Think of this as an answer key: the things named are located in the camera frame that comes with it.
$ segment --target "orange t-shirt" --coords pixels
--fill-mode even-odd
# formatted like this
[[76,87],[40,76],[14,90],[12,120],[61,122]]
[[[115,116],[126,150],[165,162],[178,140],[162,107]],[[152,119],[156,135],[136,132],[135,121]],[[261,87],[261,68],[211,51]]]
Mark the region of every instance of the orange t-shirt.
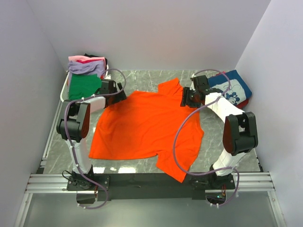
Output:
[[[156,166],[183,182],[172,146],[178,128],[194,108],[180,107],[183,88],[178,78],[158,85],[158,92],[134,91],[101,115],[91,144],[90,158],[123,160],[158,155]],[[181,166],[188,170],[198,156],[204,132],[199,113],[183,126],[176,144]]]

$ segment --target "laundry basket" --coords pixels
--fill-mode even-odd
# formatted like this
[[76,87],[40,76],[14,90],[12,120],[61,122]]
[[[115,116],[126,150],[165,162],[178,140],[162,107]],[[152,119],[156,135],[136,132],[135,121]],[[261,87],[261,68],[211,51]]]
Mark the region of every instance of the laundry basket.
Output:
[[[69,91],[69,89],[68,89],[68,86],[67,86],[67,81],[68,81],[69,75],[70,75],[70,72],[68,71],[67,75],[66,75],[66,79],[65,79],[64,85],[63,85],[61,93],[60,93],[61,102],[64,102],[64,100],[68,99],[68,91]],[[108,77],[108,71],[106,71],[104,78],[105,79],[110,79]]]

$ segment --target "gray wall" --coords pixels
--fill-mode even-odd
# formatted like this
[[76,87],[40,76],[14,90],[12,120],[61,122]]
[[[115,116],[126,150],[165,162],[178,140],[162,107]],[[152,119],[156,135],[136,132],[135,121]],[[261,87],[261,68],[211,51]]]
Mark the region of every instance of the gray wall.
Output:
[[25,0],[0,7],[0,226],[13,226],[43,154],[64,71]]
[[302,15],[302,0],[272,0],[236,67],[254,93],[257,153],[289,227],[303,221]]
[[64,67],[91,52],[120,69],[233,69],[270,0],[28,0]]

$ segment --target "marble tabletop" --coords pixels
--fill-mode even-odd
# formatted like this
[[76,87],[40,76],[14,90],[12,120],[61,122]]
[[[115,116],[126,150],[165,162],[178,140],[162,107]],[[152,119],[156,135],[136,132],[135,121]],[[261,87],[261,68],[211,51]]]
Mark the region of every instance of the marble tabletop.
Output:
[[[181,86],[189,87],[191,85],[190,77],[194,72],[193,70],[124,70],[123,73],[127,78],[125,93],[128,96],[136,90],[157,92],[158,84],[174,78],[179,79]],[[208,71],[203,75],[211,77],[215,74],[215,72]],[[119,73],[111,72],[111,75],[116,82],[123,82]],[[97,111],[90,116],[90,129],[87,136],[88,149],[90,149],[93,133],[102,112],[103,110]],[[190,168],[192,172],[208,171],[210,165],[218,159],[223,150],[224,124],[219,117],[206,108],[200,112],[200,124],[205,134],[202,138],[199,156]],[[156,167],[157,156],[134,160],[92,159],[91,162],[95,173],[162,173]],[[71,168],[69,149],[61,136],[54,131],[44,174],[60,174],[63,170],[71,171]],[[254,149],[243,157],[238,170],[241,172],[260,171]]]

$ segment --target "purple cable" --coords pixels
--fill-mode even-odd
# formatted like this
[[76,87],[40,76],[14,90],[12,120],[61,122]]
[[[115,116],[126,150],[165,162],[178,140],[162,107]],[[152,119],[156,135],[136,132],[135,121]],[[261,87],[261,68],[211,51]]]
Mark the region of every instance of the purple cable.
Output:
[[[220,71],[214,70],[214,69],[207,69],[207,70],[198,71],[198,72],[196,72],[194,75],[197,75],[197,74],[199,74],[199,73],[201,73],[201,72],[205,72],[205,71],[216,71],[216,72],[219,72],[219,74],[223,74],[223,75],[226,77],[226,79],[227,79],[227,81],[228,81],[228,87],[227,87],[227,89],[222,93],[222,95],[224,95],[226,92],[228,92],[228,91],[230,90],[230,88],[231,88],[231,82],[230,82],[229,78],[227,77],[227,75],[226,75],[225,73],[223,73],[223,72],[220,72]],[[179,135],[179,133],[180,133],[182,127],[184,126],[184,124],[188,121],[188,119],[189,119],[192,115],[194,115],[195,113],[199,112],[200,110],[202,110],[202,109],[204,109],[204,108],[206,108],[206,107],[208,107],[208,106],[214,104],[215,102],[219,101],[220,98],[221,98],[221,97],[218,97],[216,100],[210,102],[209,104],[206,104],[206,105],[203,105],[202,107],[197,108],[195,111],[193,111],[190,115],[187,116],[187,118],[183,121],[183,123],[181,124],[181,126],[179,127],[179,129],[178,129],[178,131],[177,131],[177,133],[176,133],[176,136],[175,136],[175,139],[174,139],[173,148],[172,148],[172,150],[173,150],[173,157],[174,157],[174,160],[175,160],[177,166],[178,166],[179,169],[181,169],[184,173],[187,173],[187,174],[189,174],[189,175],[193,175],[193,176],[204,176],[204,175],[212,174],[212,173],[215,173],[215,172],[217,172],[217,171],[224,170],[224,169],[232,169],[232,170],[234,170],[234,171],[237,173],[238,178],[237,178],[237,184],[236,184],[236,187],[235,187],[235,191],[233,192],[232,196],[231,196],[225,203],[219,204],[218,206],[222,206],[222,205],[225,205],[226,203],[228,203],[228,202],[235,196],[235,194],[237,193],[237,190],[238,190],[238,187],[239,187],[239,180],[240,180],[239,171],[238,171],[236,168],[232,168],[232,167],[223,167],[223,168],[218,168],[218,169],[211,170],[211,171],[204,172],[204,173],[192,173],[192,172],[189,172],[189,171],[187,171],[186,169],[184,169],[184,168],[178,163],[178,160],[177,160],[177,157],[176,157],[176,150],[175,150],[175,148],[176,148],[176,142],[177,142],[178,135]]]
[[86,207],[86,206],[84,206],[84,205],[82,205],[82,204],[79,204],[79,206],[83,207],[84,209],[90,209],[90,210],[92,210],[92,209],[98,209],[98,208],[100,208],[100,207],[103,207],[103,206],[106,204],[106,202],[108,201],[108,191],[106,190],[106,188],[105,188],[104,186],[102,186],[102,185],[100,185],[99,183],[97,183],[97,182],[95,182],[95,181],[89,179],[89,178],[86,177],[86,176],[84,175],[84,173],[82,172],[82,170],[81,170],[81,168],[80,168],[80,166],[79,166],[79,163],[78,163],[77,156],[76,156],[76,151],[75,151],[74,144],[73,144],[73,142],[72,142],[72,140],[71,140],[70,134],[69,134],[68,129],[67,129],[67,115],[68,115],[68,110],[70,109],[70,106],[71,106],[72,104],[76,103],[76,102],[86,101],[86,100],[89,100],[89,99],[92,99],[92,98],[95,98],[95,97],[114,96],[114,95],[117,95],[117,94],[119,94],[120,92],[122,92],[122,91],[124,90],[124,88],[125,88],[125,86],[126,86],[126,77],[125,77],[124,73],[121,72],[121,71],[118,70],[118,69],[107,69],[107,70],[105,70],[102,74],[106,73],[106,72],[109,71],[109,70],[118,71],[118,72],[122,75],[122,77],[124,78],[124,85],[123,85],[123,87],[122,87],[121,90],[119,90],[118,92],[112,93],[112,94],[96,95],[96,96],[91,96],[91,97],[88,97],[88,98],[73,100],[73,101],[69,102],[69,103],[66,105],[65,112],[64,112],[64,129],[65,129],[65,133],[66,133],[67,140],[68,140],[68,141],[70,142],[70,144],[71,144],[72,155],[73,155],[73,158],[74,158],[74,160],[75,160],[75,164],[76,164],[77,170],[79,171],[80,175],[81,175],[84,179],[86,179],[87,181],[89,181],[89,182],[95,184],[96,186],[100,187],[101,189],[103,189],[103,190],[105,191],[105,194],[106,194],[105,201],[104,201],[101,205],[99,205],[99,206],[96,206],[96,207]]

